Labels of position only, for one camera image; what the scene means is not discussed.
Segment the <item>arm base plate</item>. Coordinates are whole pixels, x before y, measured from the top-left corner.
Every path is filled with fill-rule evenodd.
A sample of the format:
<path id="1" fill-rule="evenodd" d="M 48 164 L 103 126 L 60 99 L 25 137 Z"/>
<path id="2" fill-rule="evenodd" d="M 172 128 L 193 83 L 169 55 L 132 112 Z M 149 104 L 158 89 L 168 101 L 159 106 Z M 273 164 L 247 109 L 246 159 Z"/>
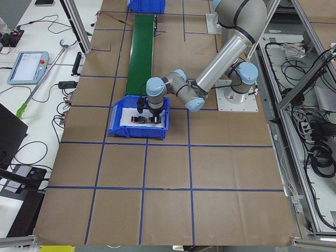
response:
<path id="1" fill-rule="evenodd" d="M 216 89 L 219 112 L 258 112 L 256 96 L 252 88 L 245 93 L 236 93 L 231 87 Z"/>
<path id="2" fill-rule="evenodd" d="M 218 14 L 206 14 L 206 26 L 207 26 L 207 33 L 211 35 L 219 35 L 222 34 L 222 28 L 218 22 Z"/>

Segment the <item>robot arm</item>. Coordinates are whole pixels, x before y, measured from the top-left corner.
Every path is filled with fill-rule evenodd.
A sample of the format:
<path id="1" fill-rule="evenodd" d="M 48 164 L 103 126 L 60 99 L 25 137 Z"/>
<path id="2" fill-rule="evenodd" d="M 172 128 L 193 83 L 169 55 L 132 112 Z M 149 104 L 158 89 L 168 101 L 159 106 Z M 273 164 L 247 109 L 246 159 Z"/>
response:
<path id="1" fill-rule="evenodd" d="M 152 114 L 152 122 L 158 122 L 164 96 L 168 93 L 174 94 L 191 112 L 201 109 L 215 82 L 248 47 L 256 43 L 266 26 L 267 8 L 263 1 L 213 1 L 213 9 L 219 25 L 233 30 L 231 38 L 191 83 L 187 83 L 187 77 L 180 69 L 146 82 L 146 108 Z"/>
<path id="2" fill-rule="evenodd" d="M 222 30 L 222 36 L 230 37 L 234 33 L 234 7 L 229 1 L 213 1 L 213 9 L 216 13 L 215 24 Z"/>

